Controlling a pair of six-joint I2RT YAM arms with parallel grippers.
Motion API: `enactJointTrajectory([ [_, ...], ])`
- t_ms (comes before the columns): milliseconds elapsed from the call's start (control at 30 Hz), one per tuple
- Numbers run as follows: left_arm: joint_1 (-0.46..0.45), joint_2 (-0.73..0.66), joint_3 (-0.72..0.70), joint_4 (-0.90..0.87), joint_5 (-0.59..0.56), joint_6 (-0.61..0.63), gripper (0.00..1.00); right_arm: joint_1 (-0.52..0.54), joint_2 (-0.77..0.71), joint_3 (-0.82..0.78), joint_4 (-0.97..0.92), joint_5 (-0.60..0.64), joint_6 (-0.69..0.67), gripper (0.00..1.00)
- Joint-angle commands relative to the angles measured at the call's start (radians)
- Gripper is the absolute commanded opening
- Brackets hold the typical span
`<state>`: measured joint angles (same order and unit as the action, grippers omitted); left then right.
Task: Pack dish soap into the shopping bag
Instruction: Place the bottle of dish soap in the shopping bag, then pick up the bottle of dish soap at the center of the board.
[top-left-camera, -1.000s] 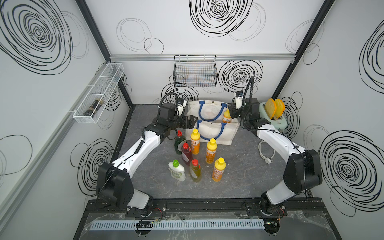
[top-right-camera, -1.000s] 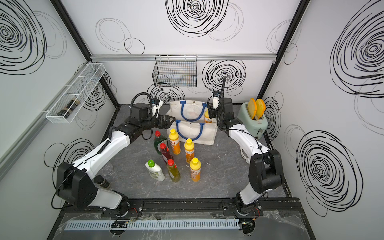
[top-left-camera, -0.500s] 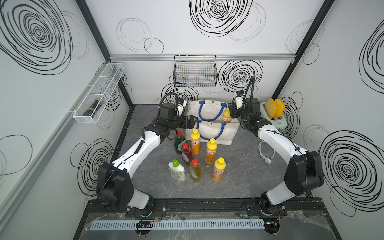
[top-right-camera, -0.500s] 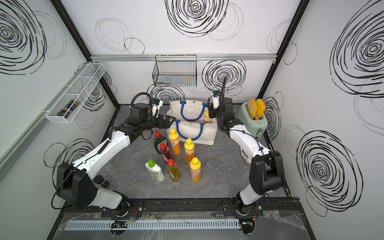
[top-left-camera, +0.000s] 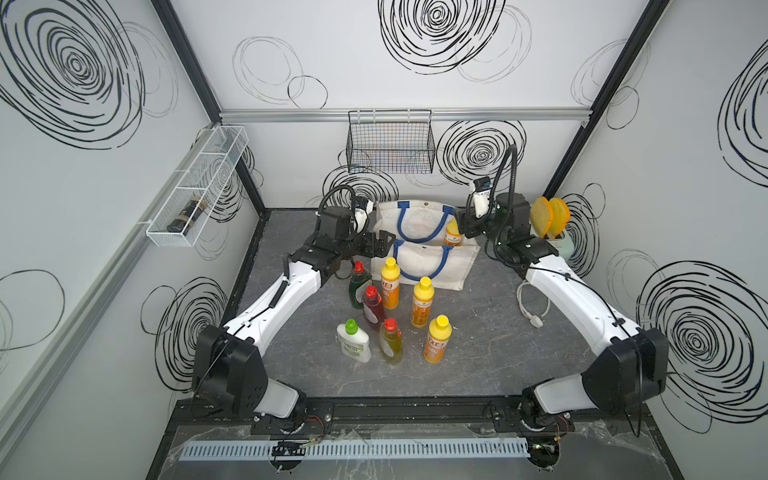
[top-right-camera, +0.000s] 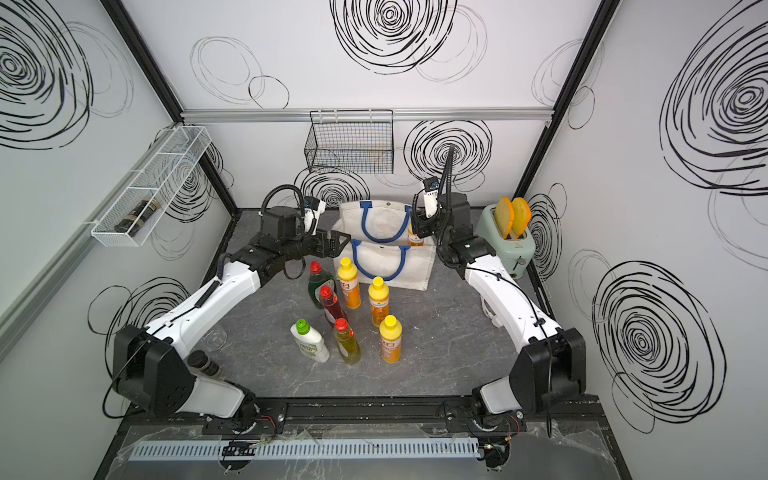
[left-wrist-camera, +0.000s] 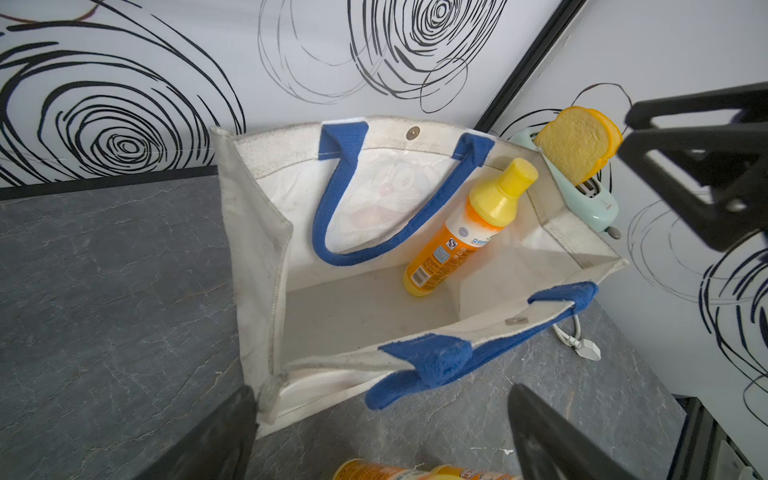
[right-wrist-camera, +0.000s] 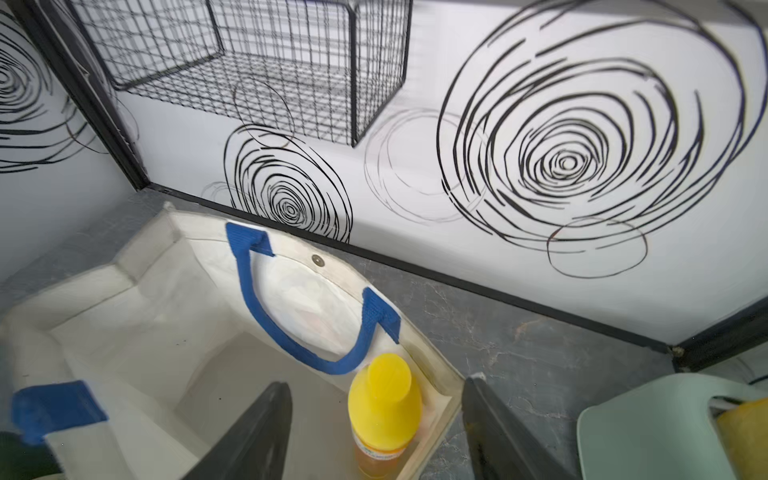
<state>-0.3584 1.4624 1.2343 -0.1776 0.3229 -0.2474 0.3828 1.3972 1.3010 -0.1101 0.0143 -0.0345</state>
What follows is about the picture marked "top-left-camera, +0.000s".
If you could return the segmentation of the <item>white bag with blue handles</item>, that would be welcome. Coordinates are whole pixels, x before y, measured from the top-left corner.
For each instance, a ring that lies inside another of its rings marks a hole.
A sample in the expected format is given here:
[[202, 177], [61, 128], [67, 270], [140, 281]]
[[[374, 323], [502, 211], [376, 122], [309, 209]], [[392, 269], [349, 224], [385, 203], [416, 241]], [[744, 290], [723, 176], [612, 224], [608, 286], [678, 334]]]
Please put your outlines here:
[[396, 236], [387, 255], [400, 267], [402, 283], [414, 285], [428, 277], [439, 289], [463, 289], [480, 245], [466, 238], [457, 245], [446, 243], [447, 228], [455, 219], [453, 206], [426, 200], [398, 200], [379, 203], [375, 213], [374, 229]]

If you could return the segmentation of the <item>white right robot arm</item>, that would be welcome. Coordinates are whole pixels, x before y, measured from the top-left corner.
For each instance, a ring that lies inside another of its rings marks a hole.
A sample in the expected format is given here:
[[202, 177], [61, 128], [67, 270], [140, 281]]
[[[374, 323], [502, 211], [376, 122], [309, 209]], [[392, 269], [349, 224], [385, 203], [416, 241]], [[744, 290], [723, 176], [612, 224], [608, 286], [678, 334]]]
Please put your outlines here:
[[484, 234], [492, 257], [543, 293], [576, 327], [596, 358], [582, 373], [554, 378], [523, 392], [521, 415], [531, 429], [576, 410], [627, 414], [666, 389], [669, 342], [657, 328], [644, 329], [622, 317], [581, 280], [547, 240], [517, 235], [509, 223], [511, 204], [486, 194], [468, 196], [458, 226], [468, 237]]

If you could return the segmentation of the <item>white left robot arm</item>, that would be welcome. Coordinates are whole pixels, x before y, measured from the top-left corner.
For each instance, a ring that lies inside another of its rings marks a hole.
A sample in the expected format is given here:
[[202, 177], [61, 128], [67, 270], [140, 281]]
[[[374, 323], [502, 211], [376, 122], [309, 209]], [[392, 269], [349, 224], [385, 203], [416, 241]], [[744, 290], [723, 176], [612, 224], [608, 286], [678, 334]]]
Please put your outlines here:
[[195, 396], [237, 418], [269, 415], [303, 421], [302, 392], [270, 378], [263, 356], [293, 313], [343, 261], [383, 258], [393, 246], [394, 234], [369, 229], [373, 203], [362, 197], [356, 201], [353, 207], [318, 208], [314, 231], [284, 258], [280, 277], [224, 326], [208, 326], [199, 334], [192, 372]]

